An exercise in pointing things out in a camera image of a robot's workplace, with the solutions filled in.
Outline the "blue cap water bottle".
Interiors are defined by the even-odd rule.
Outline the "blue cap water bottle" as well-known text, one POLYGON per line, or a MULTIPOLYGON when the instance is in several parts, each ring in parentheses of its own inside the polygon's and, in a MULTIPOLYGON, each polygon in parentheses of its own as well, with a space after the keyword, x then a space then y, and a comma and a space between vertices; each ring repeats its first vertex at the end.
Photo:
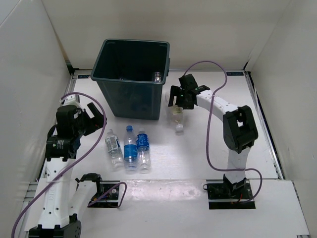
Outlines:
POLYGON ((124 137, 124 164, 128 171, 136 170, 138 166, 136 136, 133 127, 128 125, 126 127, 126 134, 124 137))

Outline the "white cap Pocari bottle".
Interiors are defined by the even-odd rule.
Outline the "white cap Pocari bottle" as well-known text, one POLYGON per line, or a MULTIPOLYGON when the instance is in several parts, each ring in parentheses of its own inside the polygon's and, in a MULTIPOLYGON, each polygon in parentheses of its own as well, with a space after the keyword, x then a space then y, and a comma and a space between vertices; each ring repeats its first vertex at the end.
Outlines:
POLYGON ((151 169, 149 137, 143 128, 139 129, 136 137, 137 156, 139 160, 139 170, 147 173, 151 169))

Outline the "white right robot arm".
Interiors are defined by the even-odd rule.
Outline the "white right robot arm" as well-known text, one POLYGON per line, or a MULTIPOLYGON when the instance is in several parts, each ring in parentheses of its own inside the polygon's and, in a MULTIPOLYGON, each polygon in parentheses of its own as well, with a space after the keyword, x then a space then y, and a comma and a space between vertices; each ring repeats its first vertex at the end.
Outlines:
POLYGON ((223 140, 228 148, 227 168, 213 166, 209 154, 206 157, 212 169, 223 173, 223 194, 234 198, 245 187, 247 157, 259 136, 252 110, 247 105, 239 107, 225 101, 205 85, 199 86, 192 74, 183 75, 179 82, 180 86, 170 88, 169 107, 192 110, 198 106, 208 110, 208 124, 212 116, 222 122, 223 140))

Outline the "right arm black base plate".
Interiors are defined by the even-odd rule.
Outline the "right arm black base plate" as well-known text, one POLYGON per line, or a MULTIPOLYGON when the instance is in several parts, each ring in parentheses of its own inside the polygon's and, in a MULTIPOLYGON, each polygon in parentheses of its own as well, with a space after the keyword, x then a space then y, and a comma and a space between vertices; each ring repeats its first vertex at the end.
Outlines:
POLYGON ((208 180, 203 185, 203 190, 208 194, 210 210, 235 210, 235 209, 255 209, 255 202, 249 199, 253 197, 249 182, 243 188, 239 188, 232 193, 222 181, 208 180))

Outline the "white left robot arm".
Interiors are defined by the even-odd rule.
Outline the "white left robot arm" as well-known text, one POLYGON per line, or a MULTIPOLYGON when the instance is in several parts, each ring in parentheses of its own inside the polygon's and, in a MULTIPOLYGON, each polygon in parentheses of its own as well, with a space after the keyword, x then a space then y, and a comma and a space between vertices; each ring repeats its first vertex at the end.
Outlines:
POLYGON ((69 197, 72 170, 86 158, 89 149, 80 158, 77 150, 83 136, 97 130, 105 131, 106 116, 101 104, 91 96, 87 105, 92 117, 80 106, 79 97, 83 93, 69 93, 62 97, 62 105, 57 109, 54 125, 46 142, 47 185, 33 199, 44 197, 43 209, 37 225, 29 230, 30 238, 78 238, 81 235, 80 217, 90 199, 99 198, 104 193, 101 176, 96 173, 84 174, 78 181, 78 188, 69 197))

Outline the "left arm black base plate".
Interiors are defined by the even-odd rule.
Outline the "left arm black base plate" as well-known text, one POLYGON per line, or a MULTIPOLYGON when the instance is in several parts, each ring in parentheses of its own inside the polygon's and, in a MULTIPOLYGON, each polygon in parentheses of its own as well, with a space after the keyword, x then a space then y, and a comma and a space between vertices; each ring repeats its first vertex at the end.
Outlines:
POLYGON ((89 201, 88 208, 118 208, 120 185, 119 181, 102 181, 100 185, 103 187, 89 201))

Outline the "clear bottle white label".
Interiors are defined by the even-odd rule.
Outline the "clear bottle white label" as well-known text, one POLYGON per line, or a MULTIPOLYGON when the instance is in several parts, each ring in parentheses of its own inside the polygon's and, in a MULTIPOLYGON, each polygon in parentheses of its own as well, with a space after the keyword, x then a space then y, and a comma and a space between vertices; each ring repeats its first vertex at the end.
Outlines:
POLYGON ((105 138, 106 150, 110 156, 110 160, 114 170, 118 170, 124 164, 123 154, 117 135, 110 129, 105 138))

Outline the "clear bottle yellowish label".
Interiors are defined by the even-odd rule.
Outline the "clear bottle yellowish label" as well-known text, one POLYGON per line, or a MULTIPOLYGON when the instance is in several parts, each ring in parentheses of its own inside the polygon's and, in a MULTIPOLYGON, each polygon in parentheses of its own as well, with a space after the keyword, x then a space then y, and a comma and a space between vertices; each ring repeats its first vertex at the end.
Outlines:
POLYGON ((170 99, 170 92, 165 93, 165 102, 166 102, 166 111, 167 111, 167 118, 168 121, 177 133, 181 133, 184 131, 183 126, 183 108, 176 105, 176 96, 173 96, 173 103, 172 106, 169 107, 169 99, 170 99))

